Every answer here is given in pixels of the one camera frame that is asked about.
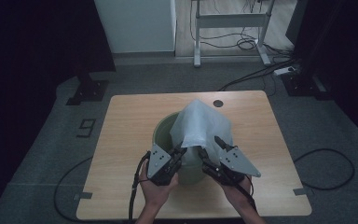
power strip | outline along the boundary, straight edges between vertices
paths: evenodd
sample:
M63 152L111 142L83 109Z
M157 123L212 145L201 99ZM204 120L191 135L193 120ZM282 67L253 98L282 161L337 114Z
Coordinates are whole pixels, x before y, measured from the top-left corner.
M275 70L274 75L281 76L281 75L285 75L285 74L290 74L294 71L296 71L296 69L294 67L290 66L290 67L285 67L285 68Z

human hand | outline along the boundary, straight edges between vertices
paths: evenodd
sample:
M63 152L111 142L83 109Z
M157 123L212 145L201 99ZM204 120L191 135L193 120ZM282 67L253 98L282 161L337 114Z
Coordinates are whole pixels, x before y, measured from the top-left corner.
M178 174L176 173L172 177L170 185L156 186L153 182L147 180L147 162L148 160L144 161L140 174L142 192L145 196L145 206L159 209L167 202L171 190L178 185Z
M251 182L248 178L244 178L241 182L240 182L240 186L245 189L248 193L250 193L250 188L251 188ZM222 189L223 192L225 192L226 198L228 199L228 201L232 204L232 206L235 209L241 209L241 208L248 208L248 207L252 207L248 201L248 199L239 191L237 190L235 187L233 186L227 186L227 185L221 185L220 183L218 183Z
M251 188L251 177L244 178L240 182L240 186L245 189L248 193ZM242 217L243 221L248 224L265 224L266 222L263 218L257 214L254 208L251 206L249 200L243 195L239 190L233 186L225 186L218 183L223 192L225 192L226 198L232 204L232 206L237 210L237 212Z
M168 186L157 186L147 179L147 162L142 164L142 171L140 174L140 182L142 192L145 196L145 207L141 215L136 220L137 224L152 224L159 209L168 200L171 190L178 185L178 174L176 173Z

dark background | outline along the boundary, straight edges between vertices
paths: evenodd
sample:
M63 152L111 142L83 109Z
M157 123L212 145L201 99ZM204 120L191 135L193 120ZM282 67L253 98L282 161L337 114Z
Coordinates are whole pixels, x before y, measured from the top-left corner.
M310 2L296 46L304 61L336 3ZM315 58L312 73L358 126L358 1L345 1ZM0 0L0 195L43 126L56 87L114 69L92 0Z
M93 0L0 0L0 196L66 79L114 70Z
M337 7L338 13L332 19ZM309 0L295 57L302 59L306 68L300 75L305 79L316 75L330 97L358 126L358 1Z

cable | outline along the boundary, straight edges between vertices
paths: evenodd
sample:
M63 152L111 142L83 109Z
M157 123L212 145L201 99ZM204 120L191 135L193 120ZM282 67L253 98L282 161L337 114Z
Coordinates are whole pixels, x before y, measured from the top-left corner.
M249 176L245 175L246 178L248 178L249 182L251 183L251 188L252 188L252 194L250 194L248 191L246 191L246 189L244 189L239 183L237 183L233 178L231 178L230 176L228 176L225 172L221 173L220 175L222 175L225 179L227 179L230 183L230 186L233 186L234 188L236 188L241 194L243 194L243 196L245 196L248 199L249 204L254 208L254 210L257 212L257 208L255 206L255 199L253 198L253 193L254 193L254 189L253 189L253 184L252 184L252 180L249 178Z
M86 161L89 161L91 160L93 157L88 157L86 158L85 160L79 162L78 164L76 164L74 167L72 167L70 170L68 170L60 179L60 181L57 183L57 186L55 187L55 190L54 190L54 198L53 198L53 201L54 201L54 209L56 210L56 212L61 216L63 217L64 219L68 220L68 221L73 221L73 222L81 222L81 223L106 223L107 220L81 220L81 219L77 219L77 218L71 218L71 217L68 217L66 215L63 214L63 212L60 210L60 208L58 207L58 204L57 204L57 192L58 192L58 188L59 186L61 185L62 181L72 172L75 170L75 168L77 168L78 166L80 166L81 164L85 163Z
M139 184L139 171L141 170L142 164L146 159L150 158L150 151L147 151L146 154L141 158L138 163L138 167L136 168L136 172L133 175L133 183L132 183L132 190L131 190L131 198L130 198L130 207L129 207L129 223L132 223L132 214L133 214L133 203L135 201L136 190Z
M282 62L282 63L276 63L276 64L273 64L272 66L270 67L267 67L267 68L264 68L264 69L261 69L259 71L255 71L249 75L246 75L244 77L240 77L238 79L235 79L231 82L229 82L228 84L226 84L225 86L223 86L222 88L220 88L218 91L225 91L227 89L227 87L231 86L231 85L234 85L234 84L237 84L237 83L240 83L240 82L243 82L245 80L249 80L249 79L252 79L252 78L255 78L255 77L263 77L263 76L266 76L267 74L273 72L274 70L276 69L279 69L280 67L284 67L290 63L294 63L296 62L297 60L296 59L290 59L290 60L287 60L285 62Z
M304 155L298 157L297 159L294 160L294 163L296 163L297 161L300 161L302 160L304 157L306 156L309 156L310 154L313 154L315 152L320 152L320 151L331 151L331 152L334 152L334 153L337 153L338 155L342 156L350 165L351 165L351 175L350 177L348 177L345 181L343 181L342 183L340 184L337 184L335 185L334 187L330 187L330 188L322 188L322 187L317 187L317 186L314 186L312 184L309 184L305 181L301 181L301 183L305 186L308 186L310 188L313 188L313 189L319 189L319 190L332 190L332 189L339 189L341 187L343 187L344 185L348 184L351 180L353 180L353 177L354 177L354 173L355 173L355 169L354 169L354 165L352 163L352 161L347 157L345 156L342 152L339 152L337 150L334 150L334 149L331 149L331 148L319 148L319 149L315 149L315 150L312 150L310 152L307 152L305 153Z
M244 12L244 10L246 9L247 7L247 3L250 3L250 0L245 2L245 5L243 6L242 8L242 11ZM260 9L259 9L259 13L261 12L261 7L263 5L263 2L261 1L260 2ZM253 5L251 6L251 13L253 13L253 9L255 7L255 0L253 2ZM220 11L217 9L216 7L216 2L214 1L214 8L216 9L217 12L219 12L220 14ZM191 35L191 38L193 40L196 40L193 36L193 31L191 29L191 23L192 23L192 12L193 12L193 2L191 1L190 3L190 23L189 23L189 28L190 28L190 35ZM259 27L257 28L258 32L258 38L260 38L260 29ZM255 38L250 36L250 35L245 35L243 32L244 31L247 31L245 30L245 27L242 28L242 31L240 34L237 34L237 33L233 33L233 34L228 34L228 35L220 35L220 36L213 36L213 37L203 37L200 35L200 39L218 39L218 38L223 38L223 37L227 37L227 36L231 36L231 35L240 35L241 36L241 39L239 39L237 41L237 43L235 45L230 45L230 46L216 46L214 44L211 44L211 43L208 43L208 42L205 42L205 41L200 41L201 44L205 44L205 45L209 45L209 46L212 46L214 48L217 48L217 49L231 49L231 48L239 48L241 50L250 50L250 49L254 49L255 48ZM246 48L246 47L243 47L242 45L244 44L247 44L247 45L250 45L249 48ZM287 50L287 49L275 49L273 48L272 46L270 45L267 45L265 43L263 43L264 46L266 46L267 50L270 51L270 52L274 52L274 53L277 53L277 54L280 54L280 55L288 55L288 56L291 56L293 54L293 51L292 50Z
M274 76L272 75L272 72L269 73L269 76L271 77L272 81L274 82L274 91L271 94L267 95L267 97L273 96L277 92L277 83L275 81Z
M217 9L217 6L216 6L216 0L213 0L213 4L214 4L214 9L216 9L217 13L220 14L220 11L219 11L219 9Z
M253 186L253 183L252 183L252 180L251 178L248 176L248 175L245 175L245 177L249 180L249 183L251 183L251 196L253 196L254 192L255 192L255 189L254 189L254 186Z
M290 56L285 56L285 55L281 55L281 56L274 56L274 57L272 57L272 61L273 61L274 63L277 63L277 62L275 61L275 59L277 59L277 58L286 58L286 59L290 59L291 57L290 57Z

floor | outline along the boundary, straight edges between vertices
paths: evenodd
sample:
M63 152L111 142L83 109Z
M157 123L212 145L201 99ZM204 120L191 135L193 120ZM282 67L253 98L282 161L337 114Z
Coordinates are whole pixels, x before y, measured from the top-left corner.
M229 81L263 68L261 62L208 62L201 68L194 68L191 61L121 64L115 73L92 74L95 80L109 80L101 102L76 106L65 104L76 92L77 79L74 77L62 83L43 129L16 174L7 183L0 200L0 223L80 222L76 220L76 209L90 168L88 158L94 153L112 96L216 91ZM267 75L252 78L227 89L251 90L264 90L269 95L269 102L293 160L317 148L333 148L344 153L355 168L353 179L341 188L319 190L305 187L312 207L311 215L265 217L267 223L358 223L358 128L333 101L288 96L278 77ZM79 129L84 119L95 119L89 138L77 137L85 132ZM351 176L351 165L338 154L330 152L313 154L297 162L296 169L301 180L325 188L335 186ZM65 174L68 175L58 185ZM169 221L180 224L205 222L242 223L239 219ZM123 222L106 220L102 223Z
M267 11L271 1L262 1L261 4L253 0L207 0L200 1L200 14L241 14L253 12L262 13ZM197 3L195 1L176 0L176 49L177 57L189 57L193 55L195 36L195 12ZM296 0L275 1L272 10L272 16L269 22L265 43L271 45L276 49L293 49L293 44L285 36L293 11L296 7ZM244 27L244 34L252 37L258 37L258 28ZM200 36L204 38L240 34L242 28L214 28L201 29ZM202 39L201 41L208 42L218 47L235 46L240 40L239 35L230 35L216 39ZM250 45L241 45L243 48L250 48ZM234 48L216 48L210 45L201 44L201 56L215 56L215 55L251 55L256 56L258 52L256 49L243 50L238 47Z

